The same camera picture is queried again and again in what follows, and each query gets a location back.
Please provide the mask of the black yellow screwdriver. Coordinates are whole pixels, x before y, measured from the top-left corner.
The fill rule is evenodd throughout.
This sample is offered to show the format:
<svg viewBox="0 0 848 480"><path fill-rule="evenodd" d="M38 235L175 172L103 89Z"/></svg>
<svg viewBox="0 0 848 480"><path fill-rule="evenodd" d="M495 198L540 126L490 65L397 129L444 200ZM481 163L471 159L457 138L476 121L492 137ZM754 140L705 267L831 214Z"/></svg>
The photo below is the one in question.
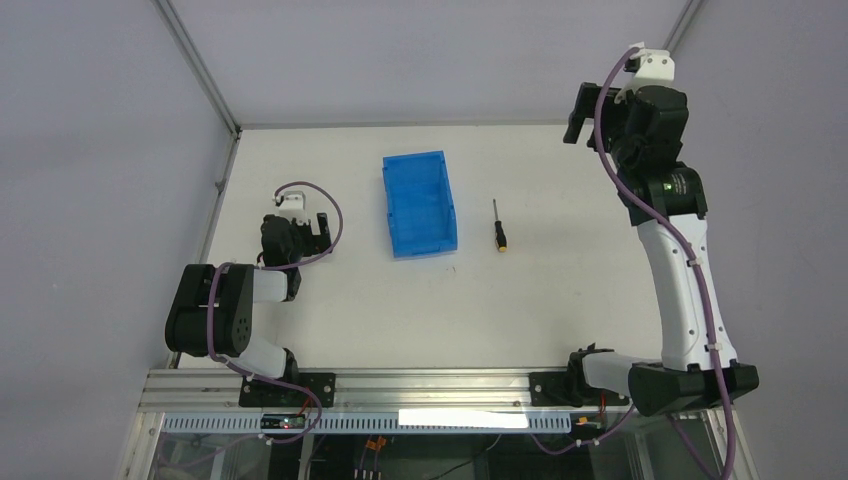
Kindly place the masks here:
<svg viewBox="0 0 848 480"><path fill-rule="evenodd" d="M504 228L503 228L502 221L500 220L498 206L497 206L497 200L493 199L492 204L493 204L493 212L494 212L494 219L495 219L495 221L494 221L495 241L496 241L498 251L503 253L503 252L506 252L507 248L508 248L507 237L506 237L506 234L505 234L505 231L504 231Z"/></svg>

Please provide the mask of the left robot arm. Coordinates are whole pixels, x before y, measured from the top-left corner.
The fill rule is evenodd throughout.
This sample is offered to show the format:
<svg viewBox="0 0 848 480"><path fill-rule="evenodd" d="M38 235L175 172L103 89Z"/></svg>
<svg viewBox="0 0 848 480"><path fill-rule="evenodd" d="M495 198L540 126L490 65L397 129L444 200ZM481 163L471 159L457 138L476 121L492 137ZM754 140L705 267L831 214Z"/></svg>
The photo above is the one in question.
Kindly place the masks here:
<svg viewBox="0 0 848 480"><path fill-rule="evenodd" d="M328 253L332 245L327 215L319 213L317 223L314 232L310 221L269 214L260 226L257 265L187 265L165 324L168 349L220 360L250 379L260 375L300 386L294 354L253 332L253 308L295 300L300 265Z"/></svg>

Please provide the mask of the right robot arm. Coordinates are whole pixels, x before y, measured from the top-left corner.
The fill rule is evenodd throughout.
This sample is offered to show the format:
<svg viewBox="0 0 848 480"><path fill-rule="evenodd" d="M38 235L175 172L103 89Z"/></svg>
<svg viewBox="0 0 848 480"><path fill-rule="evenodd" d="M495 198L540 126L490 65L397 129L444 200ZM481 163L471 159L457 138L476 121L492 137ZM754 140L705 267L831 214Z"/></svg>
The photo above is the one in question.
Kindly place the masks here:
<svg viewBox="0 0 848 480"><path fill-rule="evenodd" d="M601 392L630 399L644 416L732 406L755 390L755 366L739 361L715 298L707 246L707 202L699 174L679 161L689 117L684 93L664 86L623 92L580 86L566 144L595 122L601 154L648 257L660 312L657 360L590 345L572 353L566 397L576 406Z"/></svg>

